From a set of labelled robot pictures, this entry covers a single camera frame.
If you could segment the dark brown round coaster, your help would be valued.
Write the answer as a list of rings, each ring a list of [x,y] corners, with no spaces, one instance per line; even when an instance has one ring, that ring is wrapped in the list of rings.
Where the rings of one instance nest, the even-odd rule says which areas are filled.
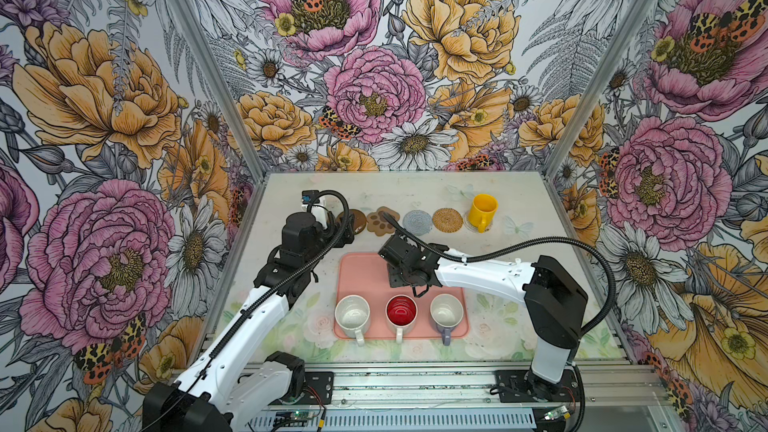
[[[366,229],[367,218],[360,210],[350,209],[348,213],[341,212],[336,218],[336,223],[343,227],[346,235],[354,236]]]

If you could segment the brown paw shaped coaster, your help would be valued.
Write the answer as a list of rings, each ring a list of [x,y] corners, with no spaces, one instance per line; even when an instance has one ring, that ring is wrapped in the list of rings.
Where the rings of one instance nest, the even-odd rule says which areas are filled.
[[[385,206],[379,207],[376,211],[369,213],[366,216],[366,229],[378,237],[393,234],[395,232],[395,228],[385,217],[383,217],[383,215],[387,215],[395,221],[400,220],[400,214],[398,212]]]

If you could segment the yellow mug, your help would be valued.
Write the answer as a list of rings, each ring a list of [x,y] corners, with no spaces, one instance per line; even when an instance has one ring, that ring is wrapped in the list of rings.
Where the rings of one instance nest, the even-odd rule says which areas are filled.
[[[489,194],[476,195],[468,212],[469,221],[483,233],[486,225],[493,220],[498,210],[498,201]]]

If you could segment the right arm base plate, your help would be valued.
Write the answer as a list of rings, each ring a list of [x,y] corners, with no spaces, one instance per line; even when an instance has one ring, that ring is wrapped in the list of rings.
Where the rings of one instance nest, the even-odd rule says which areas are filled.
[[[581,381],[572,369],[566,369],[557,384],[522,369],[497,370],[494,377],[491,392],[502,403],[576,403],[583,396]]]

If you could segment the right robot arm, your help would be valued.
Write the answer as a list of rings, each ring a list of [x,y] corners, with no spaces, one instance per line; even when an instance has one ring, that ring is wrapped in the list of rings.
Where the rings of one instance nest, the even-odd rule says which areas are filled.
[[[504,254],[469,256],[444,245],[413,242],[401,233],[378,251],[390,286],[409,287],[416,297],[432,287],[453,287],[523,305],[537,336],[523,393],[533,401],[549,401],[562,388],[566,367],[585,333],[588,294],[554,257],[505,262],[499,259]]]

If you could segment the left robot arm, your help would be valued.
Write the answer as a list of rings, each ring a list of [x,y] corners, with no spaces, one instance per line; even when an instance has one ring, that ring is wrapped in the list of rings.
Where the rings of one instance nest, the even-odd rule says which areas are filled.
[[[304,211],[287,217],[238,314],[172,384],[157,383],[145,395],[143,430],[237,431],[271,402],[300,394],[304,362],[291,354],[274,354],[259,371],[242,373],[315,280],[319,262],[354,240],[354,215],[341,193],[308,190],[302,203]]]

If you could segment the clear patterned round coaster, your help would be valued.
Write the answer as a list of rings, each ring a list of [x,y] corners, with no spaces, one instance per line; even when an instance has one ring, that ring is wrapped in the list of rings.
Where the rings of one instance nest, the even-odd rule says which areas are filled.
[[[485,229],[483,230],[483,233],[490,232],[493,229],[493,227],[494,227],[494,221],[491,220],[486,225]],[[469,217],[467,215],[464,216],[464,228],[470,231],[471,233],[480,233],[480,230],[469,221]]]

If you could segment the grey round felt coaster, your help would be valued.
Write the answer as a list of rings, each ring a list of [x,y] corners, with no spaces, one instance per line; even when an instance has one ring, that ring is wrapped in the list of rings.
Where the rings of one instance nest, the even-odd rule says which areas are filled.
[[[429,213],[423,210],[412,210],[402,219],[403,227],[415,236],[423,236],[432,230],[433,222]]]

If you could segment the woven rattan round coaster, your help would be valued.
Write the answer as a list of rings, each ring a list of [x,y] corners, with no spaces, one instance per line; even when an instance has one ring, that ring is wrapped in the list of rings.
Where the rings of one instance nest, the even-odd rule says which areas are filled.
[[[456,209],[441,208],[432,215],[432,223],[443,233],[455,233],[462,228],[463,217]]]

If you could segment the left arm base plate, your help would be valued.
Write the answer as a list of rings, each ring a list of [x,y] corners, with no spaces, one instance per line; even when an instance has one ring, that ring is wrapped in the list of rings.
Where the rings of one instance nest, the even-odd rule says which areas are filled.
[[[284,406],[318,406],[317,398],[309,391],[313,389],[320,397],[320,402],[327,406],[332,401],[334,389],[335,374],[330,371],[310,371],[305,373],[304,388],[298,392],[297,396],[286,396],[279,398],[274,405]]]

